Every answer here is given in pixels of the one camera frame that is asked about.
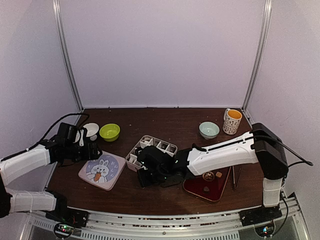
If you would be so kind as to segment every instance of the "light blue bowl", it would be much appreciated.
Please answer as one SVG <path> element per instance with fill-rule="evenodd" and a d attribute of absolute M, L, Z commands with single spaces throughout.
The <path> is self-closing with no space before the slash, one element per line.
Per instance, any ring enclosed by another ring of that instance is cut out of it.
<path fill-rule="evenodd" d="M 214 139 L 219 134 L 220 128 L 213 122 L 205 121 L 200 124 L 199 132 L 205 139 Z"/>

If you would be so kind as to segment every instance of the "red tray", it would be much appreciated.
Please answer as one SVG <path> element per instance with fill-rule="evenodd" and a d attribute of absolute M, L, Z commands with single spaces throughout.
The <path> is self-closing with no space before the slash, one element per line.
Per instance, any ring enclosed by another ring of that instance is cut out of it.
<path fill-rule="evenodd" d="M 230 170 L 231 167 L 225 167 L 211 171 L 214 175 L 216 175 L 217 172 L 222 173 L 221 178 L 215 177 L 212 181 L 204 180 L 203 176 L 185 180 L 183 188 L 188 193 L 194 194 L 211 202 L 217 202 L 221 199 L 221 196 L 224 193 Z M 205 187 L 209 188 L 209 192 L 204 191 Z"/>

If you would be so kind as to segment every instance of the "dark brown tabletop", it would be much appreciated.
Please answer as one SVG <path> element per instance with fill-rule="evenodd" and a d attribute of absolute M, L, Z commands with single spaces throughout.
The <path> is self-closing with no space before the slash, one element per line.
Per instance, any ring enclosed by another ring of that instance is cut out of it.
<path fill-rule="evenodd" d="M 139 139 L 150 135 L 174 145 L 178 150 L 190 148 L 192 143 L 209 146 L 235 138 L 251 128 L 243 118 L 236 135 L 223 132 L 222 108 L 122 108 L 86 109 L 87 122 L 100 127 L 108 123 L 120 126 L 120 137 L 115 142 L 98 138 L 103 151 L 126 157 Z M 210 121 L 220 127 L 219 135 L 205 140 L 199 134 L 199 124 Z M 68 167 L 57 167 L 48 190 L 58 192 L 68 199 L 68 206 L 85 210 L 137 215 L 204 214 L 237 210 L 261 205 L 263 173 L 258 163 L 243 165 L 238 188 L 232 189 L 232 178 L 219 202 L 209 202 L 185 192 L 182 184 L 162 188 L 153 185 L 142 189 L 137 173 L 126 166 L 110 191 L 95 187 L 78 177 L 85 162 Z"/>

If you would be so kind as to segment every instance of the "metal vent grille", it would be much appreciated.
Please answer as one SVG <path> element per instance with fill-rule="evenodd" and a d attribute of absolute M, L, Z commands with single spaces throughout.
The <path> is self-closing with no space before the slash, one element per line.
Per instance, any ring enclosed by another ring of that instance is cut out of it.
<path fill-rule="evenodd" d="M 161 239 L 160 237 L 158 238 L 132 238 L 132 237 L 121 237 L 121 236 L 112 236 L 109 234 L 104 234 L 104 233 L 96 233 L 96 232 L 91 232 L 91 231 L 82 231 L 81 239 L 83 240 L 143 240 L 143 239 Z M 221 233 L 221 234 L 214 234 L 210 236 L 202 236 L 202 237 L 164 237 L 163 239 L 166 240 L 240 240 L 239 233 L 238 231 L 233 231 L 233 232 L 228 232 L 228 233 Z"/>
<path fill-rule="evenodd" d="M 33 225 L 42 229 L 50 230 L 50 231 L 53 231 L 55 226 L 53 223 L 42 221 L 40 219 L 34 219 Z"/>

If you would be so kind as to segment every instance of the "metal corner post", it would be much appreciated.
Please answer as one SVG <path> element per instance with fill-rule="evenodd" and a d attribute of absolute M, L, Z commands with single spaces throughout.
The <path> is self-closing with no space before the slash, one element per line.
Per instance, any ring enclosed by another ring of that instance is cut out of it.
<path fill-rule="evenodd" d="M 247 92 L 245 95 L 244 103 L 242 106 L 242 110 L 244 113 L 247 112 L 249 101 L 252 96 L 253 89 L 254 89 L 254 86 L 255 86 L 255 83 L 257 80 L 257 76 L 259 73 L 259 68 L 261 65 L 263 52 L 265 49 L 269 26 L 270 26 L 271 12 L 272 12 L 272 0 L 265 0 L 260 39 L 259 39 L 258 48 L 256 51 L 256 56 L 255 56 L 255 61 L 254 61 L 253 70 L 252 70 L 252 74 L 251 74 L 251 79 L 250 79 L 249 86 L 248 86 L 248 89 L 247 89 Z"/>
<path fill-rule="evenodd" d="M 78 88 L 76 85 L 74 73 L 72 71 L 71 62 L 68 54 L 65 32 L 64 32 L 61 11 L 60 11 L 60 2 L 59 0 L 52 0 L 52 4 L 53 4 L 53 13 L 56 20 L 56 27 L 58 31 L 59 40 L 60 40 L 60 46 L 62 50 L 63 62 L 65 65 L 66 73 L 68 76 L 68 80 L 71 86 L 72 94 L 76 102 L 77 108 L 79 111 L 82 111 L 84 107 L 81 103 L 81 99 L 79 96 Z"/>

